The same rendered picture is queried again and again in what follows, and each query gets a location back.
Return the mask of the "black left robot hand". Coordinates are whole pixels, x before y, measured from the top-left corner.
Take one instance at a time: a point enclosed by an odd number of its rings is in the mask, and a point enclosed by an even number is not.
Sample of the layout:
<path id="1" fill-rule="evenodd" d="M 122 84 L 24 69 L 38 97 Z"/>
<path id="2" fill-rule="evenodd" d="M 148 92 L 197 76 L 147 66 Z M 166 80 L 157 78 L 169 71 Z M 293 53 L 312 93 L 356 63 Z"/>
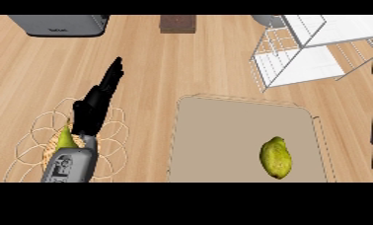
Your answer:
<path id="1" fill-rule="evenodd" d="M 105 70 L 100 83 L 91 87 L 83 99 L 74 101 L 72 104 L 73 122 L 70 133 L 73 135 L 83 134 L 94 136 L 97 134 L 122 76 L 122 58 L 116 57 Z"/>

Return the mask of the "beige tray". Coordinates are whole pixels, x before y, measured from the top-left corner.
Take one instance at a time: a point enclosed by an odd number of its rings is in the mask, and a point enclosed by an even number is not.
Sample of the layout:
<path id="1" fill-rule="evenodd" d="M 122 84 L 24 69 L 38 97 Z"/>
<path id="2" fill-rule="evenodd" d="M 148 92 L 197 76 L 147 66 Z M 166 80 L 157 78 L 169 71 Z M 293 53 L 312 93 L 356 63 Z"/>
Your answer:
<path id="1" fill-rule="evenodd" d="M 279 136 L 291 155 L 284 183 L 333 183 L 335 176 L 319 118 L 293 103 L 209 95 L 176 103 L 167 181 L 272 183 L 259 162 L 263 143 Z"/>

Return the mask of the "woven looped placemat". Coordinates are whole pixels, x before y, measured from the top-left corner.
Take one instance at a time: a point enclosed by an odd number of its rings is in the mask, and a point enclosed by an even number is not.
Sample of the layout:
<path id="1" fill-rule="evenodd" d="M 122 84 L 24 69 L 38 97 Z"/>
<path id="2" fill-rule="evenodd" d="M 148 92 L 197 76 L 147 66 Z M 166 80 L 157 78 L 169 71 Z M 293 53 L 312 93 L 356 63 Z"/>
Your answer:
<path id="1" fill-rule="evenodd" d="M 29 130 L 14 144 L 13 161 L 0 176 L 0 183 L 33 183 L 41 180 L 55 151 L 64 124 L 72 126 L 72 103 L 76 98 L 63 98 L 57 105 L 33 119 Z M 125 142 L 129 128 L 123 110 L 108 106 L 97 138 L 97 164 L 92 183 L 113 183 L 125 168 L 128 155 Z"/>

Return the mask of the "green pear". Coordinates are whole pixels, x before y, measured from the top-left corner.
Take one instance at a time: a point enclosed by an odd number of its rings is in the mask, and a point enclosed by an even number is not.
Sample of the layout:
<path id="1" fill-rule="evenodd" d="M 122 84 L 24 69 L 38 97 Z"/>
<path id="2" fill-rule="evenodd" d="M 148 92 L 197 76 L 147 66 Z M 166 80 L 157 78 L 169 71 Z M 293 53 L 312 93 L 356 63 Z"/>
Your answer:
<path id="1" fill-rule="evenodd" d="M 61 148 L 76 148 L 77 147 L 77 145 L 73 142 L 67 126 L 69 126 L 69 122 L 64 123 L 64 126 L 61 128 L 61 133 L 58 135 L 55 150 L 60 150 Z"/>

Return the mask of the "grey toaster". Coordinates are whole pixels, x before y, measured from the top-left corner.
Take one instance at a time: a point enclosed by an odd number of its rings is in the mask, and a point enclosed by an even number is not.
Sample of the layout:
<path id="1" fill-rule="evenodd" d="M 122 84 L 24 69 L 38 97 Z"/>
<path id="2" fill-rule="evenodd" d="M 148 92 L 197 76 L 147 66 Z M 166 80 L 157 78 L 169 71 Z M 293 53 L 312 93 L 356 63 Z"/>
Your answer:
<path id="1" fill-rule="evenodd" d="M 107 15 L 10 15 L 30 37 L 85 38 L 104 33 Z"/>

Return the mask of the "brown wooden block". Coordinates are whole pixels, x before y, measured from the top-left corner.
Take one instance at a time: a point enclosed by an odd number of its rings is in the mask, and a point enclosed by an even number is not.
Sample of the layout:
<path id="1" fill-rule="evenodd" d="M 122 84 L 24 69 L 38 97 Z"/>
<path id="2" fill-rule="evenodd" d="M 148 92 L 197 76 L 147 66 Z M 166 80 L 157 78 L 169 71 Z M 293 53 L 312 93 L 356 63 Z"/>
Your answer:
<path id="1" fill-rule="evenodd" d="M 192 34 L 195 15 L 161 15 L 159 28 L 163 34 Z"/>

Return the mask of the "yellow-green mango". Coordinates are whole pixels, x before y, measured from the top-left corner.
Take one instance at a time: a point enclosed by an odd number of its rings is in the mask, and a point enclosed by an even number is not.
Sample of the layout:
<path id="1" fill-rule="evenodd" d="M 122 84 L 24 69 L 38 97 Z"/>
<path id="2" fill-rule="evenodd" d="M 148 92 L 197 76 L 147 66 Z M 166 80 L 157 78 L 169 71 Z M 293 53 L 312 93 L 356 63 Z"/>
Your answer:
<path id="1" fill-rule="evenodd" d="M 291 156 L 284 139 L 275 136 L 260 147 L 259 161 L 268 175 L 279 180 L 291 170 Z"/>

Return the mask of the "grey round container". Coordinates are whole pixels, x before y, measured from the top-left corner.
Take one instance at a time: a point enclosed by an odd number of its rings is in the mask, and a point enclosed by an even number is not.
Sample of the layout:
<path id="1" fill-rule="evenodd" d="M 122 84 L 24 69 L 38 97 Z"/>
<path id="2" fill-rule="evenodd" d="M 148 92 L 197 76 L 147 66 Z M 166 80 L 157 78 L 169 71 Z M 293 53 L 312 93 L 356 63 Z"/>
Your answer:
<path id="1" fill-rule="evenodd" d="M 276 29 L 285 26 L 279 15 L 253 15 L 251 18 L 266 28 Z"/>

